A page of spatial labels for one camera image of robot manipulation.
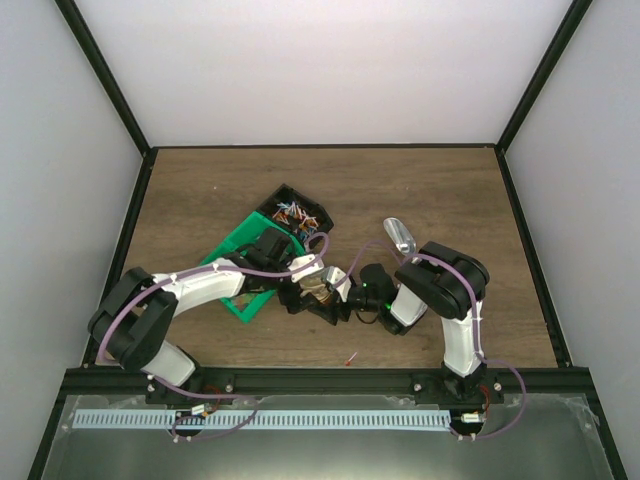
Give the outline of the gold jar lid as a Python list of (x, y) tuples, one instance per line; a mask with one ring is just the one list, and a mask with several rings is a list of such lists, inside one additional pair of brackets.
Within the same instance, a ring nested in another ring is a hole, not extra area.
[(302, 296), (312, 295), (317, 299), (323, 299), (331, 294), (321, 271), (302, 277), (298, 285)]

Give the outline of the black bin candies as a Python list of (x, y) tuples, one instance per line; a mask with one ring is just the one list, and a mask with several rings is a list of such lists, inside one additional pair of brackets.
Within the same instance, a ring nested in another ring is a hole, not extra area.
[(334, 227), (322, 205), (287, 184), (282, 184), (264, 200), (257, 212), (301, 242), (315, 233), (328, 233)]

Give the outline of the green bin gummy candies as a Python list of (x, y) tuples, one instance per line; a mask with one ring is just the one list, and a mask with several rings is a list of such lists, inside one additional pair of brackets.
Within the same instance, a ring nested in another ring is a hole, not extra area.
[(220, 302), (241, 322), (249, 323), (275, 295), (275, 291), (248, 292)]

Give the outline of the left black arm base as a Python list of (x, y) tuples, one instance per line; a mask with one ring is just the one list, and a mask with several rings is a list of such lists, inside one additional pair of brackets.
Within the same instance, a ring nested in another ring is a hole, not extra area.
[(148, 375), (146, 401), (149, 404), (194, 406), (206, 402), (229, 404), (234, 394), (220, 389), (210, 382), (204, 370), (197, 370), (188, 380), (178, 387), (168, 387), (155, 377)]

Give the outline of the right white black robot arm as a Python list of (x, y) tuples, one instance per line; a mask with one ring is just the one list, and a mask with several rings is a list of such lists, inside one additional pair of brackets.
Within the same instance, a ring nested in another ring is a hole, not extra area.
[(393, 335), (436, 313), (444, 338), (443, 388), (451, 400), (465, 403), (479, 392), (486, 370), (480, 323), (489, 280), (476, 259), (429, 242), (407, 253), (393, 275), (379, 263), (363, 267), (358, 282), (336, 267), (314, 273), (319, 291), (309, 310), (332, 324), (371, 313), (372, 322)]

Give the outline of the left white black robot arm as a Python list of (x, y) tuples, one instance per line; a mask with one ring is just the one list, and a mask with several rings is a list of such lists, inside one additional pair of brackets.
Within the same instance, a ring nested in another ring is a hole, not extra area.
[(181, 403), (196, 402), (205, 381), (196, 373), (196, 361), (166, 340), (172, 321), (206, 303), (276, 288), (286, 280), (296, 283), (323, 268), (319, 254), (286, 259), (290, 246), (287, 234), (268, 228), (255, 243), (199, 267), (156, 275), (141, 267), (130, 269), (89, 322), (97, 359), (164, 381)]

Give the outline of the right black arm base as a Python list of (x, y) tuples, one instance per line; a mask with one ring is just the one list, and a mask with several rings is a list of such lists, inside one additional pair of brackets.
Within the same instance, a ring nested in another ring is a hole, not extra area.
[(486, 401), (503, 404), (504, 396), (494, 389), (497, 377), (481, 366), (467, 377), (460, 377), (449, 369), (429, 369), (412, 374), (411, 391), (418, 403), (437, 404), (442, 408), (479, 406)]

